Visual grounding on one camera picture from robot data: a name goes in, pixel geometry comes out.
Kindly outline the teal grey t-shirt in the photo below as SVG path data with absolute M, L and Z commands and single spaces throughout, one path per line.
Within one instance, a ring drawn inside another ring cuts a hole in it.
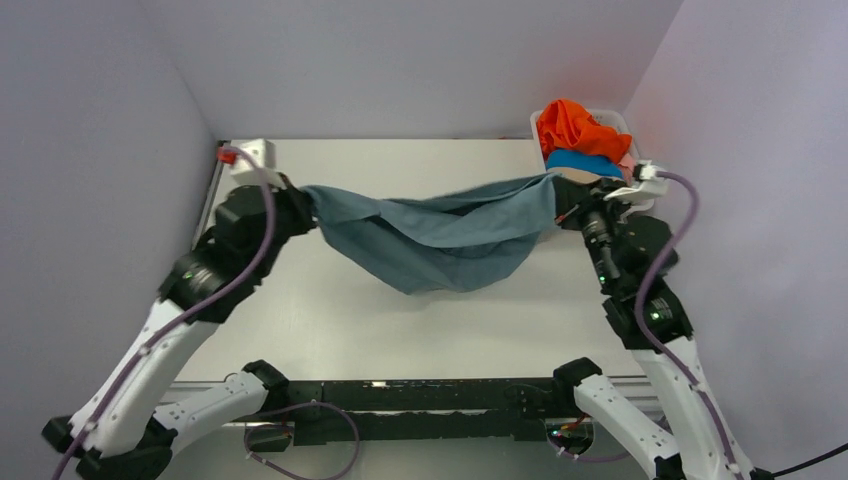
M 303 187 L 326 243 L 393 289 L 470 292 L 509 277 L 555 225 L 551 174 L 422 200 Z

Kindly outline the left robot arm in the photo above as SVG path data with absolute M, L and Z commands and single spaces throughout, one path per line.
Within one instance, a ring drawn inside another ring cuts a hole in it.
M 281 173 L 228 194 L 214 224 L 173 264 L 105 383 L 76 413 L 43 428 L 61 456 L 55 478 L 74 465 L 83 479 L 155 479 L 180 450 L 219 426 L 285 411 L 287 378 L 262 360 L 221 386 L 171 404 L 162 399 L 196 350 L 262 284 L 285 243 L 313 228 L 309 205 Z

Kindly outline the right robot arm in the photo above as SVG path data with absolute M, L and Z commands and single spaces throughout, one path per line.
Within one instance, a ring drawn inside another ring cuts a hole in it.
M 651 216 L 621 217 L 642 194 L 658 198 L 670 182 L 687 189 L 690 205 L 672 231 Z M 700 207 L 690 181 L 643 168 L 631 186 L 614 179 L 580 184 L 554 179 L 561 223 L 577 228 L 593 262 L 607 321 L 642 368 L 669 424 L 663 428 L 624 399 L 599 366 L 574 360 L 554 373 L 557 411 L 581 411 L 625 448 L 650 479 L 771 479 L 736 441 L 706 379 L 688 315 L 664 281 L 677 263 L 675 248 Z

